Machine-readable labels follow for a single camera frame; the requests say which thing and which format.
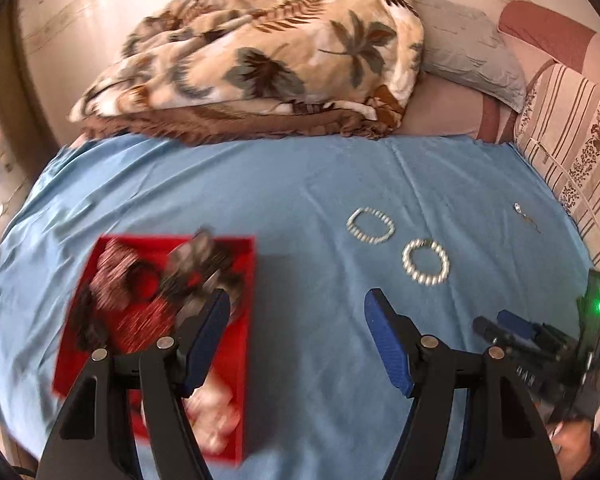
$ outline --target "bed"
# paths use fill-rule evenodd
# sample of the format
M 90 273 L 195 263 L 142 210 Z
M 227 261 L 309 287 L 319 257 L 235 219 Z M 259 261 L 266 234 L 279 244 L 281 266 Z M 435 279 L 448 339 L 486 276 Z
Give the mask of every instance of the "bed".
M 555 87 L 558 111 L 578 99 L 573 88 L 588 88 L 578 77 L 600 85 L 600 35 L 527 1 L 499 1 L 499 18 L 490 18 L 506 32 L 534 96 L 520 115 L 427 75 L 398 135 L 380 140 L 190 147 L 116 132 L 63 148 L 0 245 L 0 420 L 13 437 L 42 454 L 61 407 L 51 384 L 68 302 L 102 233 L 186 235 L 209 225 L 218 235 L 256 237 L 248 458 L 237 470 L 212 466 L 218 479 L 382 476 L 410 402 L 387 380 L 366 328 L 370 288 L 381 288 L 422 333 L 456 349 L 482 351 L 472 320 L 504 308 L 576 335 L 575 299 L 588 270 L 600 268 L 600 236 L 583 234 L 588 210 L 563 200 L 551 181 L 563 142 L 548 136 L 555 141 L 548 144 L 536 131 L 544 113 L 538 95 L 553 88 L 556 70 L 570 70 L 570 85 Z M 555 41 L 565 34 L 571 43 Z M 560 131 L 558 119 L 542 124 Z M 579 141 L 596 140 L 590 124 L 580 123 Z M 594 166 L 600 169 L 600 158 Z M 588 192 L 584 202 L 597 200 Z M 364 206 L 394 221 L 386 243 L 371 246 L 347 231 L 349 216 Z M 378 228 L 367 221 L 363 228 Z M 451 272 L 442 285 L 421 286 L 404 272 L 402 249 L 417 237 L 446 249 Z M 417 263 L 435 268 L 432 260 Z M 452 476 L 461 405 L 454 405 L 440 478 Z M 156 478 L 148 446 L 139 442 L 138 451 L 145 478 Z

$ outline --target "red gift box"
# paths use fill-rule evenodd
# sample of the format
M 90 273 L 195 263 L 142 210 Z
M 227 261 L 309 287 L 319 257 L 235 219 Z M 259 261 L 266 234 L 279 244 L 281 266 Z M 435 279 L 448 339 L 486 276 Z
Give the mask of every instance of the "red gift box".
M 104 251 L 105 245 L 112 238 L 120 241 L 138 252 L 140 259 L 147 260 L 163 269 L 169 252 L 174 250 L 180 244 L 191 240 L 191 237 L 154 237 L 154 236 L 115 236 L 102 235 L 95 243 L 91 255 L 84 267 L 78 286 L 72 297 L 67 319 L 73 309 L 77 306 L 78 292 L 84 286 L 91 283 L 98 267 L 98 257 Z M 212 367 L 220 378 L 231 388 L 234 393 L 232 403 L 240 411 L 240 423 L 235 431 L 229 436 L 229 443 L 226 449 L 218 455 L 205 455 L 206 460 L 223 462 L 229 465 L 237 466 L 244 459 L 244 394 L 246 385 L 246 362 L 247 362 L 247 342 L 249 337 L 249 323 L 251 318 L 251 305 L 253 303 L 253 282 L 255 272 L 255 238 L 215 238 L 216 242 L 221 243 L 231 253 L 234 262 L 232 270 L 241 274 L 244 278 L 244 288 L 240 297 L 238 309 L 241 315 L 231 325 L 229 325 L 212 362 Z M 157 281 L 151 283 L 155 278 L 148 279 L 144 286 L 148 290 L 155 290 Z M 109 333 L 114 343 L 120 338 L 118 326 L 125 316 L 132 316 L 139 310 L 147 308 L 147 303 L 132 303 L 123 311 L 99 311 L 109 329 Z M 66 397 L 71 390 L 75 380 L 80 374 L 82 367 L 90 357 L 88 352 L 81 352 L 76 346 L 77 335 L 71 329 L 68 323 L 65 323 L 64 332 L 60 341 L 58 360 L 56 361 L 56 372 L 54 375 L 53 390 L 61 397 Z M 132 407 L 132 426 L 134 434 L 140 439 L 147 439 L 146 428 L 142 423 L 139 412 L 140 394 L 139 392 L 130 392 L 129 395 Z

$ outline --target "blue bed sheet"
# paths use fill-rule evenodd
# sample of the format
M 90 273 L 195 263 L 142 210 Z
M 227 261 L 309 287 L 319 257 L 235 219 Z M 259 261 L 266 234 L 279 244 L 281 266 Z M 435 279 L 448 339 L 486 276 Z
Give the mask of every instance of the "blue bed sheet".
M 346 231 L 360 206 L 394 220 L 389 241 L 371 246 Z M 250 455 L 237 470 L 213 466 L 219 480 L 382 477 L 410 401 L 389 383 L 366 327 L 370 288 L 382 288 L 422 333 L 482 351 L 472 319 L 503 308 L 575 335 L 574 300 L 590 267 L 568 216 L 507 145 L 322 137 L 188 148 L 121 136 L 64 148 L 0 247 L 0 419 L 33 455 L 60 409 L 51 393 L 59 340 L 96 238 L 191 234 L 201 224 L 255 235 L 258 250 Z M 443 285 L 404 273 L 400 254 L 415 237 L 446 248 Z M 439 478 L 452 475 L 461 418 L 454 408 Z M 150 450 L 139 453 L 146 478 L 156 478 Z

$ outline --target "striped cushion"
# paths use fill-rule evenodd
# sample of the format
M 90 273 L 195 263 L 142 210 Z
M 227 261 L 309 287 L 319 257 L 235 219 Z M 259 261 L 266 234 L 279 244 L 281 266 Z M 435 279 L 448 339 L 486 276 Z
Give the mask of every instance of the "striped cushion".
M 563 64 L 551 65 L 530 86 L 514 136 L 576 222 L 600 270 L 600 87 Z

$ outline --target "brown blanket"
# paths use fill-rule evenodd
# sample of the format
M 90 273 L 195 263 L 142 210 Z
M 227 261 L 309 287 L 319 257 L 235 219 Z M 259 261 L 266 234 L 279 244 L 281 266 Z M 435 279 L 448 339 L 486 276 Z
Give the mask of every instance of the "brown blanket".
M 377 121 L 367 121 L 352 110 L 328 110 L 295 116 L 247 114 L 241 117 L 234 110 L 184 107 L 115 117 L 92 115 L 82 121 L 82 133 L 90 139 L 104 139 L 121 132 L 170 137 L 198 146 L 239 139 L 279 139 L 290 135 L 341 134 L 379 139 L 386 136 L 388 129 Z

